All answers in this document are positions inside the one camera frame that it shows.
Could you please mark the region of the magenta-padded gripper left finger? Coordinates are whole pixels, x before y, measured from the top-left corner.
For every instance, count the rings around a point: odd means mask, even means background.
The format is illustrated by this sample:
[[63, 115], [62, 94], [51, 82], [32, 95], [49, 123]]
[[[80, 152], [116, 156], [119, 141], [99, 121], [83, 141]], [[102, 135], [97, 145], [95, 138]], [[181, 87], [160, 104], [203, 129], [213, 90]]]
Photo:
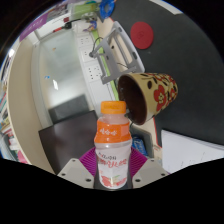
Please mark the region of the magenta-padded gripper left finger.
[[79, 159], [71, 158], [58, 176], [78, 186], [93, 189], [96, 173], [97, 158], [95, 149], [92, 148]]

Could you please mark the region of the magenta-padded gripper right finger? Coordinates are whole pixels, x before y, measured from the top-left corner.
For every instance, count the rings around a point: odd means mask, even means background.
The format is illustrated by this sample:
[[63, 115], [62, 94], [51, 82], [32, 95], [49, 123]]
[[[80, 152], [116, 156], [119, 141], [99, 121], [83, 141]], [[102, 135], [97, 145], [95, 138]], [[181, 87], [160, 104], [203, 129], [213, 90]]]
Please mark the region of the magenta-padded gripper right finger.
[[132, 148], [129, 158], [128, 188], [136, 189], [166, 177], [168, 173], [154, 159]]

